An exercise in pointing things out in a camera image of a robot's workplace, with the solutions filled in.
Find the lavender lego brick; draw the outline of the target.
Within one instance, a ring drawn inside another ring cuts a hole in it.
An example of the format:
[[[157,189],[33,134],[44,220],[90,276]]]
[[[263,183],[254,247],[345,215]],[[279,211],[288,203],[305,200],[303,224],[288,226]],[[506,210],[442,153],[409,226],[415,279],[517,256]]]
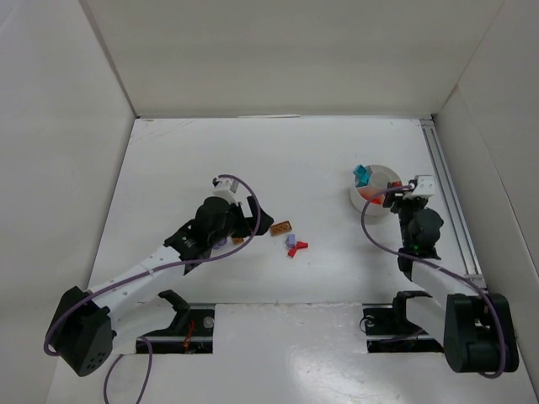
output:
[[[286,246],[288,248],[294,248],[296,246],[296,235],[291,233],[286,238]]]

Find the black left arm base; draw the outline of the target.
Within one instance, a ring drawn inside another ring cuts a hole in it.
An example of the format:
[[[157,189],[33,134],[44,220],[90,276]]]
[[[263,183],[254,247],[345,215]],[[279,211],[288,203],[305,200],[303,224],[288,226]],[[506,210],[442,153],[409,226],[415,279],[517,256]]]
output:
[[[161,292],[157,303],[164,303],[172,318],[145,335],[154,354],[213,353],[215,305],[191,305],[172,290]]]

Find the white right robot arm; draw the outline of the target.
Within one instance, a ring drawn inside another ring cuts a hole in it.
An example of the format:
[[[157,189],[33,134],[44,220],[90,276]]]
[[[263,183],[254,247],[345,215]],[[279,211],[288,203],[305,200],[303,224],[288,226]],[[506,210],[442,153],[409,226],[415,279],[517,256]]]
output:
[[[422,291],[400,292],[398,313],[433,337],[456,373],[496,378],[517,371],[520,360],[510,305],[464,275],[443,267],[435,244],[443,226],[428,198],[412,189],[393,190],[384,205],[398,216],[403,245],[398,268]]]

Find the large teal lego brick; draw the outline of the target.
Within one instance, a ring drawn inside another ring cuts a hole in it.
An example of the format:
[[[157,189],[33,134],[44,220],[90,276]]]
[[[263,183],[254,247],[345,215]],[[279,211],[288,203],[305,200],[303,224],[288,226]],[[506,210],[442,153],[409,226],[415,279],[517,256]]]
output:
[[[366,186],[371,178],[372,175],[372,169],[369,165],[358,165],[353,170],[353,174],[355,176],[355,187],[361,188]]]

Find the tan lego plate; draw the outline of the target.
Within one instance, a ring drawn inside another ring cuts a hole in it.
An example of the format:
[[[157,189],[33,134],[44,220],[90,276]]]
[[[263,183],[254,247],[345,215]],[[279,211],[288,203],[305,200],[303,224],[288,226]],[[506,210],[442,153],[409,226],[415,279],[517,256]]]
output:
[[[269,229],[269,233],[272,237],[280,236],[292,231],[292,226],[289,221],[282,221],[275,223]]]

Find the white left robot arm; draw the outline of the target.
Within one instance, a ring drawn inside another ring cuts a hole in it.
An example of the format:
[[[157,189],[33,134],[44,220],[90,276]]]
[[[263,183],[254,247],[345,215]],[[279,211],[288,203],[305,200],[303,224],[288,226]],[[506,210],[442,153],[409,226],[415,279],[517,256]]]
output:
[[[247,198],[250,217],[239,203],[218,196],[204,200],[187,221],[148,258],[121,276],[81,290],[74,286],[61,297],[45,335],[44,350],[62,358],[79,377],[92,374],[126,339],[154,330],[178,327],[189,304],[172,291],[173,284],[194,268],[214,260],[211,252],[229,237],[263,236],[273,225],[253,196]],[[125,316],[154,298],[169,302],[172,312],[149,322],[129,324]]]

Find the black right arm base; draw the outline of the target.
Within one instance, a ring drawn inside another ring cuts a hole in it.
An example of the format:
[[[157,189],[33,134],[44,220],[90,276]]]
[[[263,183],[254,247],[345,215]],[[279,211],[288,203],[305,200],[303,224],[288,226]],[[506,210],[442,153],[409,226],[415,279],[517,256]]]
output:
[[[406,317],[405,304],[413,298],[431,296],[423,291],[399,291],[391,304],[365,304],[360,330],[366,335],[369,354],[438,353],[443,347]]]

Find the orange curved lego piece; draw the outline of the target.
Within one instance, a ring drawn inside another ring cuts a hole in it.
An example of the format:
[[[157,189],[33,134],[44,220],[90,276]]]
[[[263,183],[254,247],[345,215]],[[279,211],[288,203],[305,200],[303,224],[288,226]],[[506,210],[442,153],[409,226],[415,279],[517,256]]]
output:
[[[359,195],[365,200],[371,200],[374,205],[383,205],[384,194],[376,195],[379,192],[378,189],[360,188],[358,189]]]

